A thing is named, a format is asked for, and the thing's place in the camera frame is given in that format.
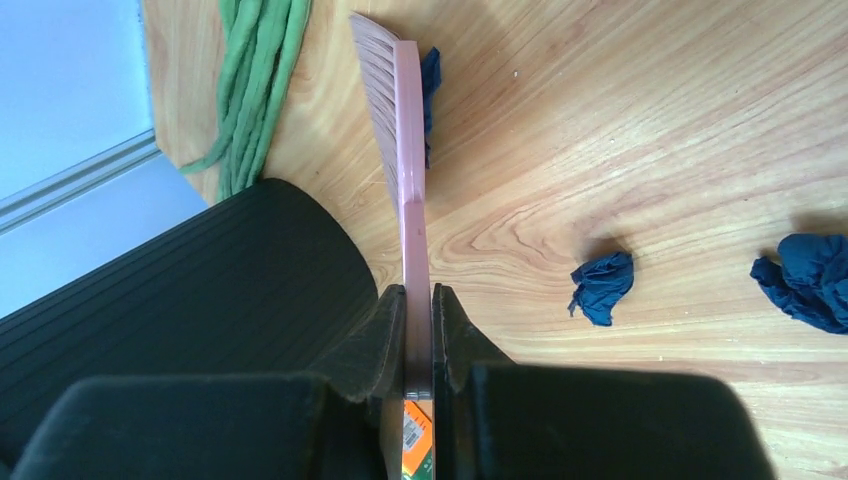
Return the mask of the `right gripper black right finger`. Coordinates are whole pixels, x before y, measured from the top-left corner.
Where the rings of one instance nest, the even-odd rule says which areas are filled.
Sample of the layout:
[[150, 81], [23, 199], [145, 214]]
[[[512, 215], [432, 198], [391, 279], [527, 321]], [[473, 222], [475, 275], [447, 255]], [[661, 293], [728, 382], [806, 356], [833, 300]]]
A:
[[771, 479], [739, 398], [700, 375], [518, 364], [432, 298], [438, 479]]

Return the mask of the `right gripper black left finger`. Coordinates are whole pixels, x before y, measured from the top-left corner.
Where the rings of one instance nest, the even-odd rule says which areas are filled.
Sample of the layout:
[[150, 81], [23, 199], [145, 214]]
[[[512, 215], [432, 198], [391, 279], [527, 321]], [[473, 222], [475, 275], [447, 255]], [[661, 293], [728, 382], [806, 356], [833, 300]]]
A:
[[49, 410], [15, 479], [398, 479], [406, 294], [292, 374], [95, 377]]

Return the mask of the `pink hand brush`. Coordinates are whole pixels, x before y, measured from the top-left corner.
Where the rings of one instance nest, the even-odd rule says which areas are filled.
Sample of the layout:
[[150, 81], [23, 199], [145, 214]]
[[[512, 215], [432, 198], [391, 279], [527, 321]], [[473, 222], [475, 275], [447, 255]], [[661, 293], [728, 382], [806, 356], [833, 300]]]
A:
[[406, 291], [404, 395], [433, 395], [433, 327], [425, 217], [425, 132], [417, 43], [349, 17], [386, 186], [396, 211]]

